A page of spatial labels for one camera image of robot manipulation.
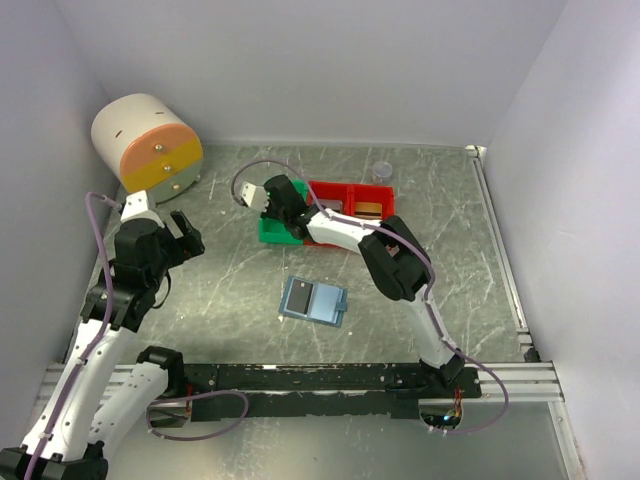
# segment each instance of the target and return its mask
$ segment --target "purple cable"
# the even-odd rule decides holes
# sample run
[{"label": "purple cable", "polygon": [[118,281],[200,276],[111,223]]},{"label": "purple cable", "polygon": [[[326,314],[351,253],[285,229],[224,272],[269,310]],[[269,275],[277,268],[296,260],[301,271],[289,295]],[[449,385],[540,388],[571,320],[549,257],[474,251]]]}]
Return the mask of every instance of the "purple cable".
[{"label": "purple cable", "polygon": [[[427,267],[427,271],[429,272],[429,276],[431,277],[431,279],[429,280],[429,283],[427,284],[427,288],[424,291],[424,296],[423,296],[423,300],[427,300],[427,297],[429,295],[429,292],[431,291],[431,289],[433,288],[433,284],[435,283],[436,280],[436,274],[435,271],[433,269],[433,265],[431,265],[431,262],[427,259],[427,257],[425,257],[423,255],[423,253],[417,249],[413,244],[411,244],[411,242],[409,242],[408,240],[405,240],[404,238],[402,238],[400,235],[398,235],[395,232],[392,232],[391,230],[388,230],[386,228],[383,227],[379,227],[377,225],[371,225],[371,224],[367,224],[364,222],[358,222],[357,220],[349,220],[349,219],[345,219],[345,218],[340,218],[337,216],[332,216],[331,214],[329,214],[329,212],[326,211],[326,209],[322,206],[322,204],[320,203],[320,201],[318,200],[318,197],[316,196],[315,192],[313,191],[313,189],[311,188],[311,185],[309,184],[309,182],[307,181],[306,178],[304,178],[304,176],[302,176],[295,168],[291,167],[289,164],[281,161],[281,160],[274,160],[274,159],[262,159],[262,160],[254,160],[252,162],[247,163],[246,165],[244,165],[242,168],[240,168],[240,170],[238,170],[235,175],[233,176],[233,178],[231,179],[231,196],[233,197],[233,199],[235,200],[236,203],[238,203],[241,206],[246,206],[244,201],[242,200],[241,197],[239,197],[236,194],[236,182],[238,180],[238,177],[240,176],[240,174],[242,172],[244,172],[246,169],[248,169],[249,167],[252,167],[254,165],[260,164],[260,163],[275,163],[278,165],[281,165],[285,168],[288,168],[289,170],[291,170],[294,174],[296,174],[306,185],[307,189],[309,190],[309,193],[311,194],[311,198],[313,199],[313,203],[316,204],[316,206],[318,207],[318,209],[326,216],[328,217],[330,220],[332,221],[337,221],[340,223],[344,223],[346,225],[351,225],[351,226],[355,226],[355,227],[361,227],[361,228],[366,228],[369,230],[375,230],[377,232],[383,233],[391,238],[393,238],[394,240],[396,240],[397,242],[402,243],[402,245],[404,245],[405,247],[407,247],[409,250],[411,250],[411,252],[418,257],[418,259],[420,259],[420,261],[425,265],[425,267]],[[439,335],[441,337],[444,336],[444,332],[442,331],[442,329],[440,328],[440,325],[438,325],[438,322],[436,322],[435,320],[432,319],[433,325],[436,329],[436,331],[439,333]],[[444,431],[447,435],[465,435],[467,433],[474,433],[474,432],[479,432],[480,430],[484,430],[487,427],[490,427],[491,425],[493,425],[494,423],[496,423],[498,420],[500,420],[504,414],[507,412],[507,409],[509,408],[509,392],[507,392],[507,387],[505,386],[504,382],[502,380],[500,380],[500,377],[498,377],[498,375],[495,374],[495,372],[493,370],[491,370],[489,367],[487,367],[486,365],[484,365],[483,363],[475,360],[474,358],[462,353],[460,350],[456,349],[453,345],[451,345],[449,342],[447,342],[446,340],[444,340],[444,338],[442,338],[442,342],[444,343],[444,345],[451,350],[455,355],[458,355],[459,357],[463,358],[465,361],[474,364],[475,366],[477,366],[479,369],[483,370],[484,372],[488,373],[498,384],[498,386],[500,387],[500,389],[502,390],[502,393],[504,395],[504,404],[502,406],[502,409],[500,410],[500,412],[493,417],[492,419],[488,420],[487,422],[478,425],[477,427],[472,427],[472,428],[466,428],[463,430],[451,430],[451,431]]]},{"label": "purple cable", "polygon": [[[105,308],[104,317],[102,319],[102,325],[100,326],[100,330],[98,331],[96,336],[93,338],[93,340],[87,345],[87,348],[85,348],[85,350],[80,354],[79,360],[81,360],[82,362],[86,362],[86,360],[89,358],[89,355],[91,355],[91,352],[93,351],[93,349],[96,347],[96,345],[98,345],[98,343],[100,343],[100,340],[102,340],[102,337],[104,336],[104,332],[107,330],[109,326],[109,319],[111,318],[111,311],[113,309],[113,282],[111,279],[109,258],[107,257],[107,249],[104,244],[104,239],[102,238],[102,233],[100,232],[100,226],[98,225],[98,221],[96,220],[96,216],[95,216],[95,213],[93,212],[93,208],[91,205],[91,200],[94,198],[100,200],[101,202],[106,203],[108,206],[110,206],[114,210],[120,210],[120,205],[118,205],[115,201],[111,200],[105,195],[101,195],[95,192],[89,192],[85,196],[85,206],[87,208],[87,214],[89,215],[89,221],[91,222],[93,235],[95,236],[96,243],[98,245],[98,256],[102,261],[102,270],[104,272],[105,284],[107,287],[107,306]],[[56,422],[60,418],[60,414],[62,413],[62,408],[64,407],[64,404],[67,401],[67,399],[69,398],[69,394],[71,393],[71,390],[73,389],[73,386],[75,385],[76,380],[78,379],[78,375],[80,374],[80,370],[82,369],[82,367],[83,365],[79,365],[79,364],[74,365],[73,369],[71,370],[71,373],[65,380],[64,385],[62,386],[62,390],[60,391],[60,395],[58,396],[58,400],[54,404],[53,409],[51,411],[51,415],[49,416],[49,421],[45,425],[44,436],[43,438],[40,439],[40,441],[36,445],[33,455],[31,455],[31,459],[29,460],[29,464],[27,465],[27,470],[24,475],[25,480],[31,480],[31,477],[33,476],[33,470],[36,467],[36,463],[38,462],[38,459],[42,455],[42,452],[44,451],[47,445],[48,438],[46,436],[51,434],[51,431],[55,427]]]},{"label": "purple cable", "polygon": [[199,442],[201,440],[209,440],[210,438],[219,437],[220,435],[223,435],[223,434],[227,433],[228,431],[233,430],[238,425],[240,425],[240,422],[242,422],[242,420],[245,419],[245,417],[247,416],[247,412],[249,412],[249,399],[247,398],[247,396],[244,393],[236,391],[236,390],[216,390],[216,391],[213,391],[213,392],[206,392],[206,393],[199,393],[197,395],[191,395],[191,396],[188,396],[188,397],[167,398],[167,399],[163,399],[163,400],[156,400],[154,402],[151,402],[150,406],[154,407],[156,405],[163,405],[165,403],[188,402],[188,401],[192,401],[192,400],[202,400],[202,399],[205,399],[205,398],[218,397],[220,395],[235,395],[236,397],[240,397],[244,401],[244,409],[242,410],[242,413],[240,414],[240,417],[235,422],[233,422],[231,425],[228,425],[225,428],[223,428],[221,430],[218,430],[217,432],[209,433],[207,435],[200,435],[199,437],[177,437],[175,435],[165,435],[165,434],[162,434],[162,433],[158,432],[155,428],[153,428],[153,426],[151,425],[151,415],[150,415],[149,410],[147,410],[146,419],[147,419],[147,427],[149,428],[149,433],[152,433],[156,437],[162,438],[163,440],[173,440],[173,441],[176,441],[176,442]]}]

